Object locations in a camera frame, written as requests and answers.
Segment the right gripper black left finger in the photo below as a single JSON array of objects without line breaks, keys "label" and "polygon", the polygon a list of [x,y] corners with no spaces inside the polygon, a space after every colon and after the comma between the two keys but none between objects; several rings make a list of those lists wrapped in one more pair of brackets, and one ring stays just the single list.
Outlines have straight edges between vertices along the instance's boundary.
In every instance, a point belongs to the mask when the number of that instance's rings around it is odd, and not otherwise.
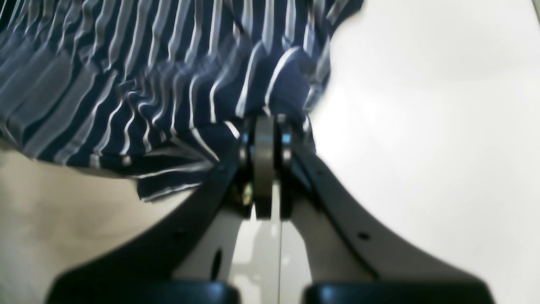
[{"label": "right gripper black left finger", "polygon": [[133,240],[60,275],[48,304],[239,304],[227,284],[242,221],[270,219],[274,123],[249,119],[226,156],[173,212]]}]

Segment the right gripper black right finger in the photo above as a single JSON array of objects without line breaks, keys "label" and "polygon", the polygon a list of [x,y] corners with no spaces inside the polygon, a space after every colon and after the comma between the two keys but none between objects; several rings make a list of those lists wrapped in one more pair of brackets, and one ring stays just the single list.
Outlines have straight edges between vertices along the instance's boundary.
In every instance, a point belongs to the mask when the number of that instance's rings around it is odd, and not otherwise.
[{"label": "right gripper black right finger", "polygon": [[493,304],[486,283],[406,241],[351,196],[290,123],[276,126],[281,218],[312,277],[303,304]]}]

